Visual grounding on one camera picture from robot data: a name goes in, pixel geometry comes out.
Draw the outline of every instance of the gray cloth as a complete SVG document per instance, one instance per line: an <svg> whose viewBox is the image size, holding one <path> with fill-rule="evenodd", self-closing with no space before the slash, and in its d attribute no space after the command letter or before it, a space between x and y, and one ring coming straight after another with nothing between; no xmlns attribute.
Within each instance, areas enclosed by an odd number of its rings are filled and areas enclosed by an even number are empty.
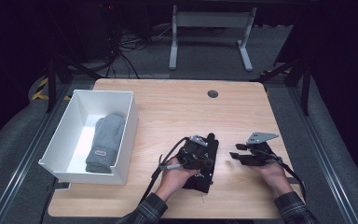
<svg viewBox="0 0 358 224"><path fill-rule="evenodd" d="M125 122L117 114L109 114L97 121L91 151L86 158L87 172L112 173L110 166L117 159Z"/></svg>

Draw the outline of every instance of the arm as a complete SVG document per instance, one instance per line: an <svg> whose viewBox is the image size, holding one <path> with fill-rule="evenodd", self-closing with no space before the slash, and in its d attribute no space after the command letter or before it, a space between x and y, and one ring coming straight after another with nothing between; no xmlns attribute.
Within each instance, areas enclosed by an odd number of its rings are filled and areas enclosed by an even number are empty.
<svg viewBox="0 0 358 224"><path fill-rule="evenodd" d="M168 162L178 164L176 158L171 158ZM155 224L158 223L164 212L168 209L166 202L171 196L186 183L192 176L200 170L187 170L183 167L173 170L165 170L162 173L161 182L154 193L150 193L136 209L120 218L116 224Z"/></svg>
<svg viewBox="0 0 358 224"><path fill-rule="evenodd" d="M264 166L249 166L261 174L275 195L275 205L284 223L319 223L309 208L301 201L297 193L290 186L283 167L273 162Z"/></svg>

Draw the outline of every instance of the sleeve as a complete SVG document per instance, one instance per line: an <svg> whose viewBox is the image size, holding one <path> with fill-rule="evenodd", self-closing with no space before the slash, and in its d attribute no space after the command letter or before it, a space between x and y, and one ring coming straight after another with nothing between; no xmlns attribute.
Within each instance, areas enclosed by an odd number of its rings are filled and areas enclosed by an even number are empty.
<svg viewBox="0 0 358 224"><path fill-rule="evenodd" d="M294 191L283 194L274 202L286 224L320 223Z"/></svg>
<svg viewBox="0 0 358 224"><path fill-rule="evenodd" d="M157 224L164 212L168 209L167 204L155 193L149 194L135 210L118 219L116 224Z"/></svg>

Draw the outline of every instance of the hand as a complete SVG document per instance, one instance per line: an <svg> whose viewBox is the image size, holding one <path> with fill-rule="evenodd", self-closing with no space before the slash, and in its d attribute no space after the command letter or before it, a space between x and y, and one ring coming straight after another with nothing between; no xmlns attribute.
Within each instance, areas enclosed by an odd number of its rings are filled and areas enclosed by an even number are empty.
<svg viewBox="0 0 358 224"><path fill-rule="evenodd" d="M264 166L249 166L249 168L261 174L264 181L266 181L274 191L276 197L293 191L292 186L290 186L286 178L283 167L278 163L273 162Z"/></svg>
<svg viewBox="0 0 358 224"><path fill-rule="evenodd" d="M179 160L175 157L171 158L168 162L168 165L179 164ZM167 202L168 199L179 189L181 189L186 181L193 175L196 175L200 170L187 170L183 167L165 170L162 172L161 183L156 190L156 194L164 202Z"/></svg>

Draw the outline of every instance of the wooden table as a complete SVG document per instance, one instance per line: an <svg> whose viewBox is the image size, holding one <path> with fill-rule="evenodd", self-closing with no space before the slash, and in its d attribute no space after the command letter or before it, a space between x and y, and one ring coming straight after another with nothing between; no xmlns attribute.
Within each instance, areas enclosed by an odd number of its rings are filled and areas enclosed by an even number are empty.
<svg viewBox="0 0 358 224"><path fill-rule="evenodd" d="M264 87L253 82L100 79L94 90L133 91L138 126L125 186L72 184L56 190L54 217L122 217L142 198L158 157L183 137L214 133L220 145L208 194L181 189L168 201L168 218L275 218L272 192L260 176L229 152L253 132L280 133ZM216 98L207 92L218 92ZM281 137L268 141L291 166ZM152 192L159 184L159 176Z"/></svg>

